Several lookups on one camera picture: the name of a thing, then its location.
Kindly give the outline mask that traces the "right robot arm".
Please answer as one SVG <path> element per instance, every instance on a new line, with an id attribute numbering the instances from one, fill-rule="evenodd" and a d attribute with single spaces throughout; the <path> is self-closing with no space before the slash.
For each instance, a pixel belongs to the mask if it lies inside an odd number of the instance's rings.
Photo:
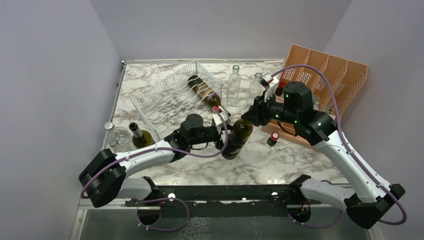
<path id="1" fill-rule="evenodd" d="M 343 140 L 336 121 L 313 108 L 312 91 L 303 83 L 289 82 L 282 92 L 284 102 L 277 102 L 274 95 L 255 97 L 241 118 L 256 127 L 272 120 L 292 124 L 295 133 L 327 156 L 351 186 L 338 187 L 302 174 L 290 183 L 289 199 L 296 204 L 306 199 L 322 202 L 345 212 L 359 227 L 372 228 L 405 194 L 405 189 L 382 179 L 354 153 Z"/>

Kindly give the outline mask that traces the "dark-neck green wine bottle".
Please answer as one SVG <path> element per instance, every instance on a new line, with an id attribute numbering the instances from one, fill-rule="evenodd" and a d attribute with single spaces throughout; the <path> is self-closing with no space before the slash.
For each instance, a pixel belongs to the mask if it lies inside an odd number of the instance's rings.
<path id="1" fill-rule="evenodd" d="M 233 160 L 240 153 L 253 132 L 253 125 L 244 119 L 234 122 L 228 135 L 228 143 L 221 153 L 227 160 Z"/>

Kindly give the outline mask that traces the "silver-neck green wine bottle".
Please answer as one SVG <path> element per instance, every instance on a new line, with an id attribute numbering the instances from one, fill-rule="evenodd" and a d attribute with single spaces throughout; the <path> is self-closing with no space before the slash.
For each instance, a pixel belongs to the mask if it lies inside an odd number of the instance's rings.
<path id="1" fill-rule="evenodd" d="M 208 107 L 219 107 L 221 97 L 207 85 L 198 75 L 192 75 L 187 80 L 187 85 L 193 90 Z"/>

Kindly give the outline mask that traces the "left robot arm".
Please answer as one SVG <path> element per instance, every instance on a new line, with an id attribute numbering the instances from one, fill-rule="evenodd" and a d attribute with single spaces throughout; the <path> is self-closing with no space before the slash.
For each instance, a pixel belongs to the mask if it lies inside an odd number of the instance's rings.
<path id="1" fill-rule="evenodd" d="M 211 126 L 203 125 L 203 117 L 194 113 L 186 117 L 179 129 L 150 146 L 137 150 L 113 153 L 101 150 L 80 173 L 78 180 L 83 189 L 81 198 L 89 199 L 95 208 L 103 207 L 116 198 L 129 198 L 131 194 L 144 205 L 157 200 L 156 186 L 144 177 L 129 181 L 129 177 L 154 166 L 173 163 L 185 156 L 200 157 L 192 146 L 214 143 L 221 154 L 229 142 L 230 118 L 226 112 L 213 113 Z"/>

